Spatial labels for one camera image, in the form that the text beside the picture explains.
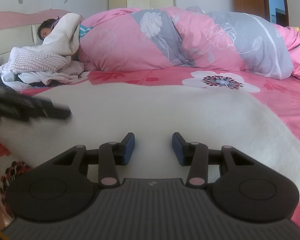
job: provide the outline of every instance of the ribbed black surface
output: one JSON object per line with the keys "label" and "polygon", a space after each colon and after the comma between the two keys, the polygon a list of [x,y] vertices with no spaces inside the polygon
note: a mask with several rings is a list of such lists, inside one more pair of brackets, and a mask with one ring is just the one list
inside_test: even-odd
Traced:
{"label": "ribbed black surface", "polygon": [[126,179],[74,218],[53,224],[17,219],[4,233],[11,240],[300,240],[291,221],[238,221],[179,179]]}

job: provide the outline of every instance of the sleeping person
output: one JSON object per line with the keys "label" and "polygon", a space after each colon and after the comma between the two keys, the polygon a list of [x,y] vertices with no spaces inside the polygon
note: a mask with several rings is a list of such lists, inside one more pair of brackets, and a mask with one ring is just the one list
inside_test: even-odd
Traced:
{"label": "sleeping person", "polygon": [[53,28],[57,25],[59,20],[59,17],[58,19],[48,19],[39,26],[37,34],[40,40],[43,41],[44,38],[52,32]]}

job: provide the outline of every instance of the dark hair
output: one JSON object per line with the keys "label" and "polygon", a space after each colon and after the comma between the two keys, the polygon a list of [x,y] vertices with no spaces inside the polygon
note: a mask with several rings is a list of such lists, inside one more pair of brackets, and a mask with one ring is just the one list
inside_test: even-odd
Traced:
{"label": "dark hair", "polygon": [[56,19],[48,19],[48,20],[44,21],[44,22],[39,26],[37,34],[38,34],[40,40],[43,40],[43,38],[41,37],[41,30],[42,30],[42,29],[45,29],[45,28],[51,28],[52,25],[53,25],[57,20],[56,20]]}

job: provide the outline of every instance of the blue striped fabric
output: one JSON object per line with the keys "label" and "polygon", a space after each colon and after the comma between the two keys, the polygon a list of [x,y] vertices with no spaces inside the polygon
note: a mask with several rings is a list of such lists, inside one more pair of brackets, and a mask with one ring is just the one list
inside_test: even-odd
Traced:
{"label": "blue striped fabric", "polygon": [[86,26],[80,25],[80,39],[86,35],[89,31],[91,31],[93,29],[93,27],[89,27],[87,28]]}

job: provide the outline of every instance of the circular pad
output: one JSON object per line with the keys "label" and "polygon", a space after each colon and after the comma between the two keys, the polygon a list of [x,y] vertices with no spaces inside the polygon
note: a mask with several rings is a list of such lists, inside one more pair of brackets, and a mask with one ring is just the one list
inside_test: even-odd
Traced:
{"label": "circular pad", "polygon": [[240,220],[273,222],[294,212],[299,192],[292,181],[263,165],[236,166],[212,187],[212,197]]}
{"label": "circular pad", "polygon": [[93,196],[93,184],[71,166],[47,165],[16,179],[8,188],[7,203],[17,217],[54,222],[78,214]]}

